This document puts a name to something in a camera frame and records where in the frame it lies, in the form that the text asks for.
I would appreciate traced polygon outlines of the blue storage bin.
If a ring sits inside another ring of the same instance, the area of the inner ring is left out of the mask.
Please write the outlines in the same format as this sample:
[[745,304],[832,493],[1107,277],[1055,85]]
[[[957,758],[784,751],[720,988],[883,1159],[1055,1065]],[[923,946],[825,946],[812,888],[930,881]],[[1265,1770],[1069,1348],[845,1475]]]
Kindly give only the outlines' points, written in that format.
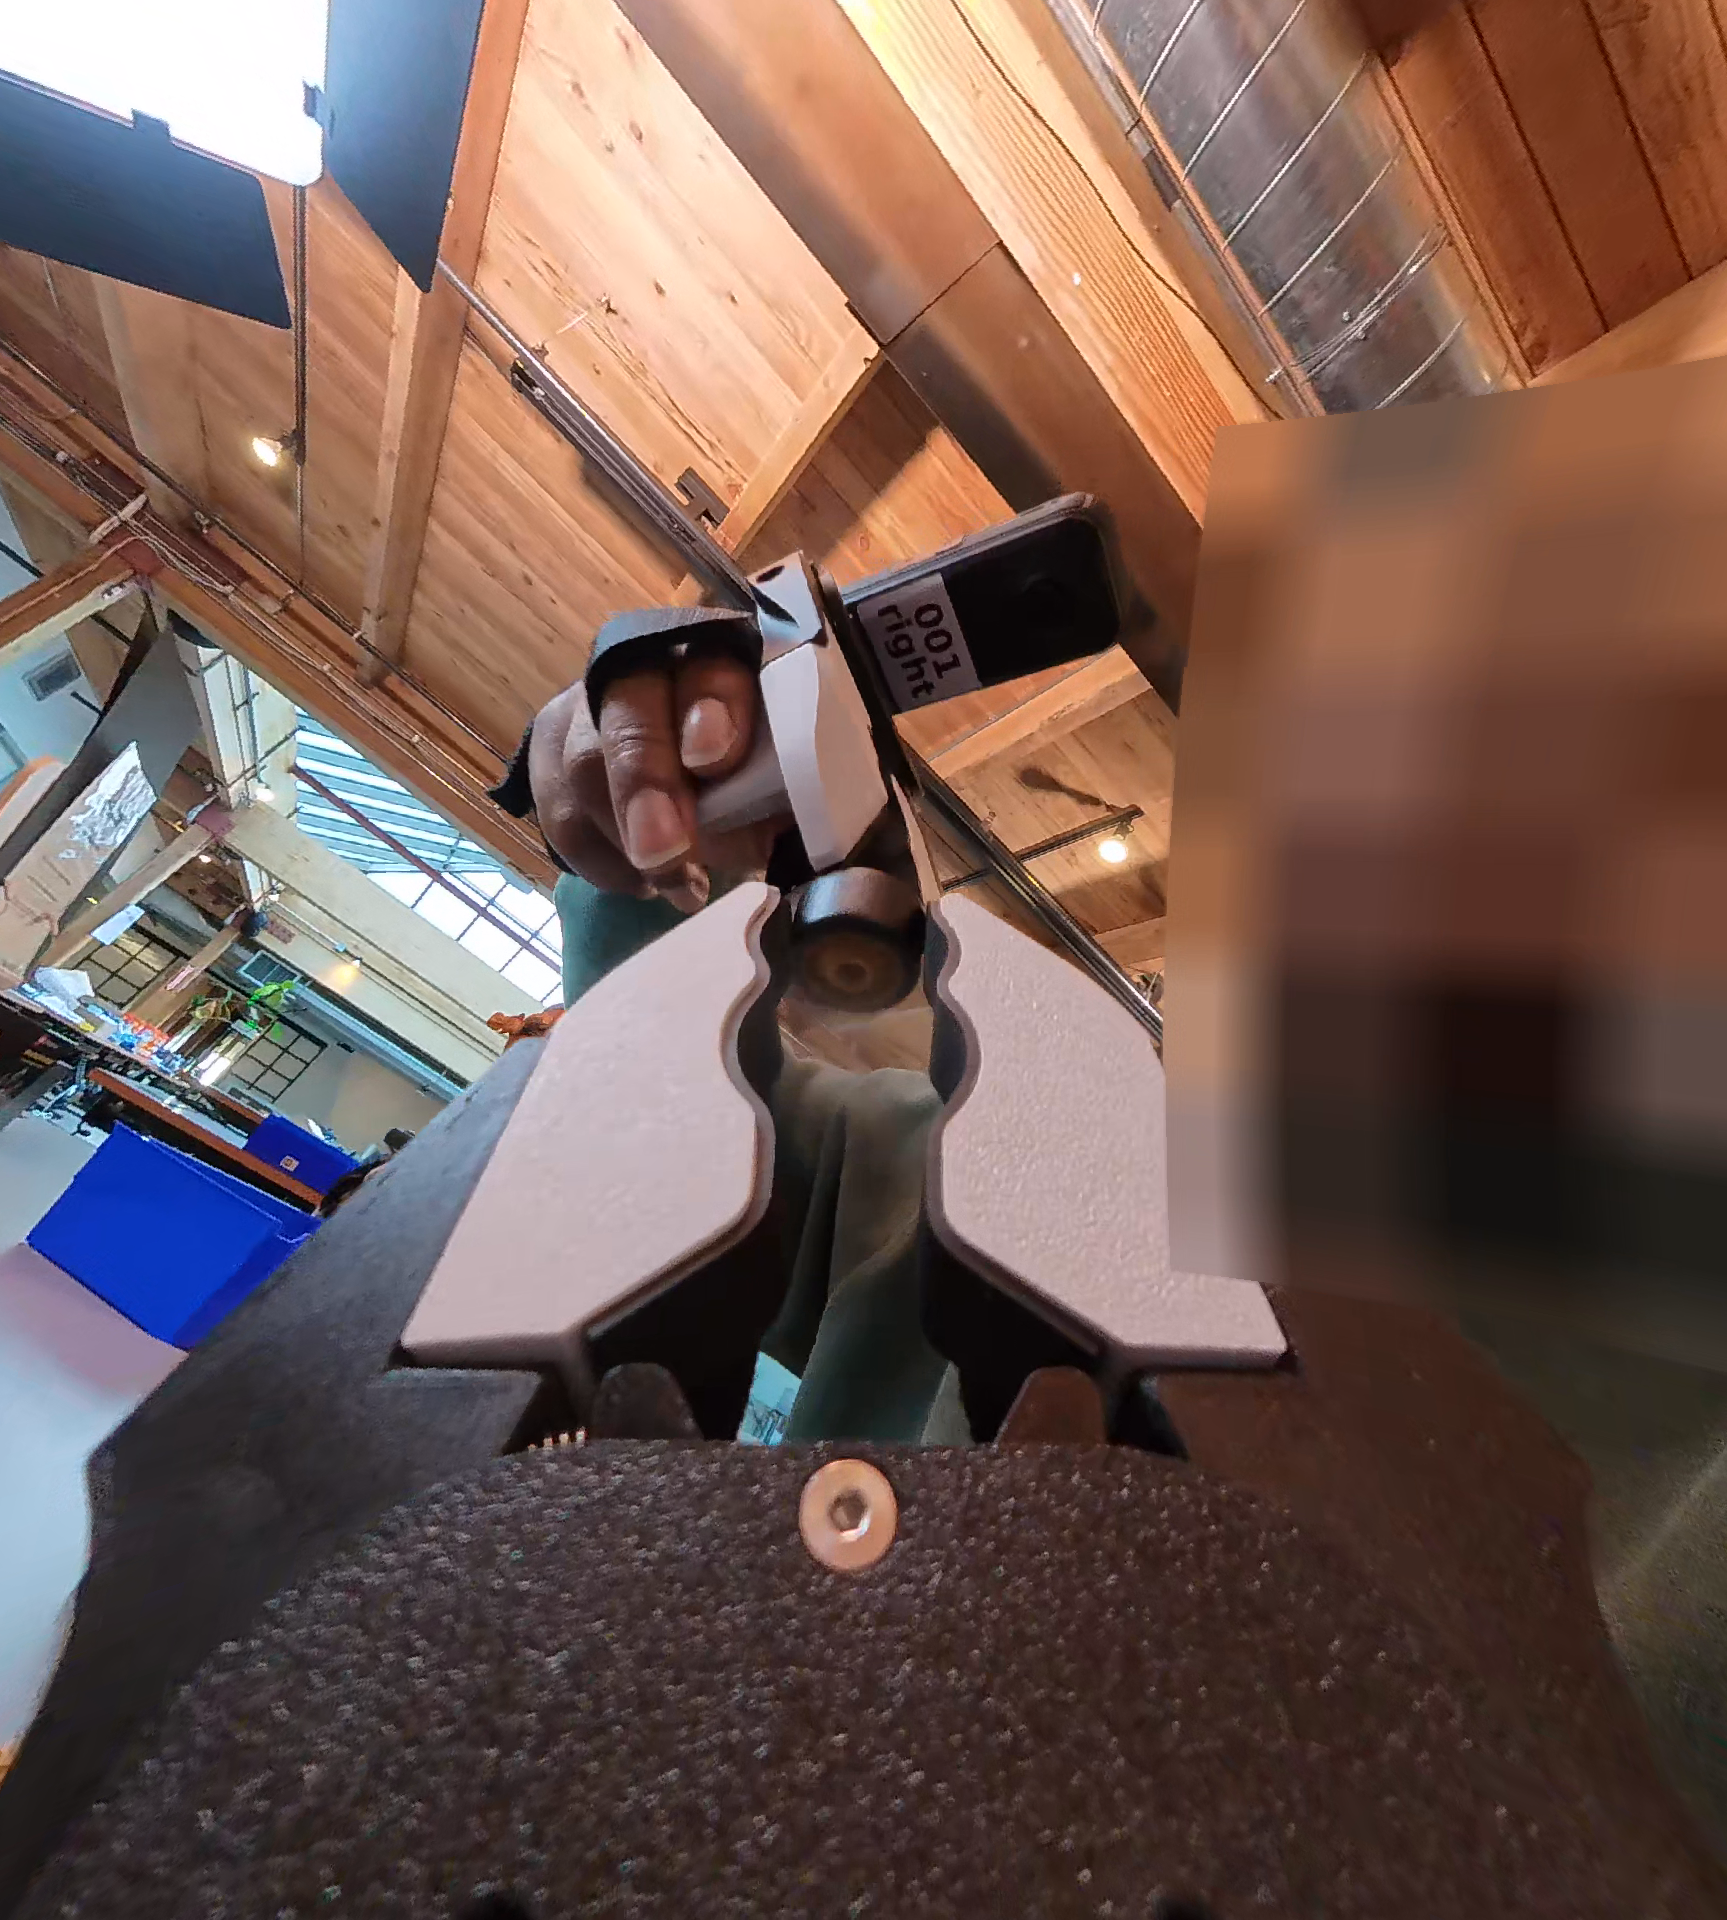
[[329,1195],[351,1173],[360,1173],[355,1156],[281,1114],[257,1122],[245,1152],[316,1195]]
[[316,1230],[316,1217],[119,1125],[26,1241],[191,1352]]

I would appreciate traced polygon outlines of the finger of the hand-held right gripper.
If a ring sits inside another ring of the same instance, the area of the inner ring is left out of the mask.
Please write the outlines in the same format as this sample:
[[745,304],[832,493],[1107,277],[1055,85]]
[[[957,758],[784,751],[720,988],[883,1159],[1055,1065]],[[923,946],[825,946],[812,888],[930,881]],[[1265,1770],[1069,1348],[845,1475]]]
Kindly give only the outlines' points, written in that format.
[[754,578],[759,703],[812,875],[849,866],[890,805],[873,711],[810,564]]

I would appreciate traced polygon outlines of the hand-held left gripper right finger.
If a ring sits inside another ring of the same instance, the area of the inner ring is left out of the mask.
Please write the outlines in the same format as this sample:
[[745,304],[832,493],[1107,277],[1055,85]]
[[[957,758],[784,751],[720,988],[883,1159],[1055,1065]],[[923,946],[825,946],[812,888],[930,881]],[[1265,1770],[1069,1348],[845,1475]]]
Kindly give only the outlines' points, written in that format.
[[1170,1259],[1163,1065],[1138,1018],[990,909],[929,916],[925,1212],[940,1245],[1110,1374],[1271,1369],[1260,1285]]

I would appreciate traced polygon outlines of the person's right hand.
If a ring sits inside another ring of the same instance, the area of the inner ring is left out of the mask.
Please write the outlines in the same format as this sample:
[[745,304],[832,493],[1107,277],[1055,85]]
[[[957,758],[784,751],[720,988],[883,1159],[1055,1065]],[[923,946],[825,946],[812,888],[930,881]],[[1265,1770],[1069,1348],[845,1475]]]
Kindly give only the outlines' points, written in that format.
[[529,735],[529,796],[562,870],[678,912],[713,884],[763,877],[777,822],[707,829],[698,798],[754,749],[759,688],[738,658],[702,654],[618,678],[601,711],[585,688],[552,699]]

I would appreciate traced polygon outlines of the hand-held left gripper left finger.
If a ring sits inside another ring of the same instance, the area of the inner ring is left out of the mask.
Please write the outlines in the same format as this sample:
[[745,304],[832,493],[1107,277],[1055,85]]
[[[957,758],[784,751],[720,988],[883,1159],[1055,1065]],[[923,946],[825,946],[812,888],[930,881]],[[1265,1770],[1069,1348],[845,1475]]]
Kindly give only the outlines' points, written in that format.
[[566,1010],[491,1152],[400,1348],[591,1381],[591,1335],[749,1236],[773,1189],[763,936],[735,885]]

